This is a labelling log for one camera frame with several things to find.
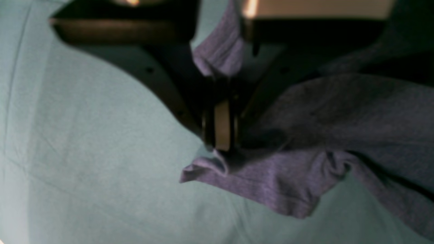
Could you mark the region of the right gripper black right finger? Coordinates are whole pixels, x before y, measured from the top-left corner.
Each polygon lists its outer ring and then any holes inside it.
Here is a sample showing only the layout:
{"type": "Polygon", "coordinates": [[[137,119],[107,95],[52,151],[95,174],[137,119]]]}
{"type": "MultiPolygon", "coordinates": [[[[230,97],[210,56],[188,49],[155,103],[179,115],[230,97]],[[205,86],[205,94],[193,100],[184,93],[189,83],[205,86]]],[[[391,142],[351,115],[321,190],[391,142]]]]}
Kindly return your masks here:
{"type": "Polygon", "coordinates": [[[292,82],[380,37],[395,0],[236,0],[244,67],[231,79],[231,148],[292,82]]]}

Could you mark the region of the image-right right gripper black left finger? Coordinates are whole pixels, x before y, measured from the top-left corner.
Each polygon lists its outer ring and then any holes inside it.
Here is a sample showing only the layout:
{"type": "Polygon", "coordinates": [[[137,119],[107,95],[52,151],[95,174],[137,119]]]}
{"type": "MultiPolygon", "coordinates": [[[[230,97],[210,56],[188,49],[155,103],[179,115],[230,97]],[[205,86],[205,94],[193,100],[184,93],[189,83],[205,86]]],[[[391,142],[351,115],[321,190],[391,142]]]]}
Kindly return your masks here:
{"type": "Polygon", "coordinates": [[[199,0],[72,0],[50,17],[63,43],[150,89],[206,147],[215,146],[212,82],[193,61],[199,0]]]}

